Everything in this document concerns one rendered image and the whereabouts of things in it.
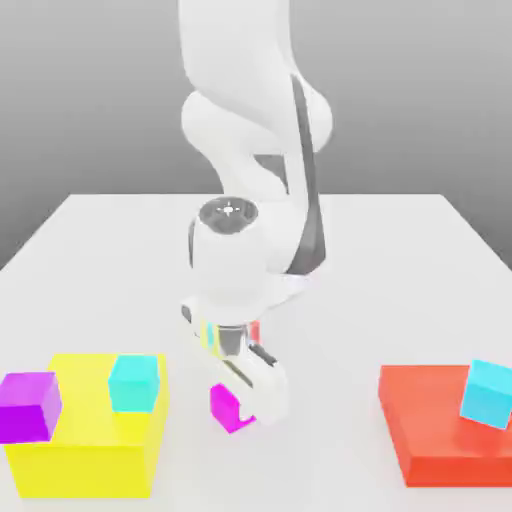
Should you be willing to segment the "small purple cube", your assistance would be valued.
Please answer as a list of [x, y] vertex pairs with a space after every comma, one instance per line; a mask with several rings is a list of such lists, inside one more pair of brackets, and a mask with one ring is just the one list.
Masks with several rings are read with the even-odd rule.
[[61, 411], [55, 372], [8, 373], [0, 383], [0, 444], [50, 441]]

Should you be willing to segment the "small magenta cube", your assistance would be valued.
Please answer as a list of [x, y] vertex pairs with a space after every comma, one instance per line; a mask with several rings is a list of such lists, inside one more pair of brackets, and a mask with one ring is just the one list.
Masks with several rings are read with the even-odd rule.
[[221, 383], [210, 388], [210, 412], [228, 434], [237, 432], [256, 421], [254, 415], [242, 418], [240, 402]]

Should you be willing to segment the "small sky blue cube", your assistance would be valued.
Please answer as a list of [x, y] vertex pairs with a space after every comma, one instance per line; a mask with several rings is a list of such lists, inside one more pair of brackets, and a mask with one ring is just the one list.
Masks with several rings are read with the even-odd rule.
[[512, 416], [512, 368], [473, 360], [468, 370], [460, 416], [506, 430]]

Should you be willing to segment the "large orange box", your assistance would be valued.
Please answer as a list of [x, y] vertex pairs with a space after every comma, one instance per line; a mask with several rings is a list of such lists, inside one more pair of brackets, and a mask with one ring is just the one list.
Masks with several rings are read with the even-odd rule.
[[512, 425], [460, 416], [467, 365], [383, 365], [378, 398], [410, 488], [512, 488]]

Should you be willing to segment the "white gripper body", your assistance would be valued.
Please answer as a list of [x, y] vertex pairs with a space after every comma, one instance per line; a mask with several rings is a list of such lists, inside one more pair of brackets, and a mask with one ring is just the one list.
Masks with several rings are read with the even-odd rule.
[[206, 340], [199, 346], [213, 386], [223, 384], [238, 399], [242, 418], [254, 415], [257, 422], [272, 425], [287, 415], [285, 368], [261, 344], [243, 339], [236, 354], [225, 354], [221, 346]]

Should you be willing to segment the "large yellow box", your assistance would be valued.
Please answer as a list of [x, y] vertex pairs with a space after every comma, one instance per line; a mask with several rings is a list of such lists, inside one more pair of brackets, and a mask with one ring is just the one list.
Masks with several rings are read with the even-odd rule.
[[116, 413], [107, 379], [115, 353], [57, 353], [63, 408], [48, 442], [6, 444], [22, 498], [148, 498], [167, 421], [167, 361], [158, 356], [160, 390], [151, 413]]

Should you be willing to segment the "small turquoise cube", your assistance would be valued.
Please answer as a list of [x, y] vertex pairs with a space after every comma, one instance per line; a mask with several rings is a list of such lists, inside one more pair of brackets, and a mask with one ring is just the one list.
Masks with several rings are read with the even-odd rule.
[[160, 389], [156, 355], [120, 354], [108, 378], [114, 412], [151, 413]]

